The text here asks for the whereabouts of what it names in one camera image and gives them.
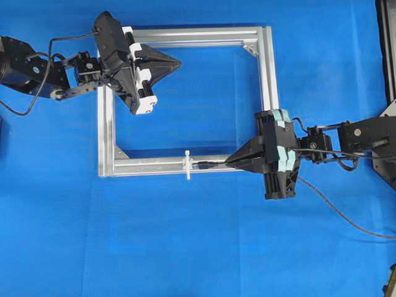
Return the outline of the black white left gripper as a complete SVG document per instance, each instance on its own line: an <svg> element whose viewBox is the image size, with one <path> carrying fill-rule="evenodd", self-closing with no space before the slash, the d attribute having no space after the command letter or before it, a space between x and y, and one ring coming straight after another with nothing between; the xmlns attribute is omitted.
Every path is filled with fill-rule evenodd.
<svg viewBox="0 0 396 297"><path fill-rule="evenodd" d="M120 22L104 11L95 19L93 29L103 65L102 81L113 88L132 114L151 113L157 98L152 92L137 88L131 52ZM153 87L182 66L180 60L146 44L140 45L141 50L136 51L137 66L150 71L149 86Z"/></svg>

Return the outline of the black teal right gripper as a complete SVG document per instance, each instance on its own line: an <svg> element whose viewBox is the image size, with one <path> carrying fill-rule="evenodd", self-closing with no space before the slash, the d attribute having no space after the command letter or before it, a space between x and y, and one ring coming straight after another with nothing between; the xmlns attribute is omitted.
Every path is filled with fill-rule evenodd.
<svg viewBox="0 0 396 297"><path fill-rule="evenodd" d="M260 136L250 139L230 155L225 160L227 167L264 174L266 199L295 196L298 141L288 112L283 109L261 111L255 114L255 119Z"/></svg>

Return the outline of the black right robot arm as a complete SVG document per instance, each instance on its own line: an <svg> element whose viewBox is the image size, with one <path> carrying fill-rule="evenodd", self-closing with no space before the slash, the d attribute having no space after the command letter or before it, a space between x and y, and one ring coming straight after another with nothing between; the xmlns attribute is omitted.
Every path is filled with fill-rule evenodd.
<svg viewBox="0 0 396 297"><path fill-rule="evenodd" d="M286 110L256 113L258 135L225 161L226 166L264 175L265 198L295 196L301 160L314 164L335 161L345 170L370 158L374 170L395 187L395 116L385 115L306 129L298 138Z"/></svg>

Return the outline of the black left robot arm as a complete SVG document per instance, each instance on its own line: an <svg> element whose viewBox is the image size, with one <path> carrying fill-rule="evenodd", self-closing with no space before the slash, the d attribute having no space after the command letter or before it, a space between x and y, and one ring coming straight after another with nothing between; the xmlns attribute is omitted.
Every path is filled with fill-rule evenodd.
<svg viewBox="0 0 396 297"><path fill-rule="evenodd" d="M1 85L34 98L57 101L108 87L131 114L151 113L157 104L152 87L182 65L181 61L135 41L133 29L123 29L110 12L102 12L92 31L99 56L79 52L66 58L52 50L36 52L28 43L1 37Z"/></svg>

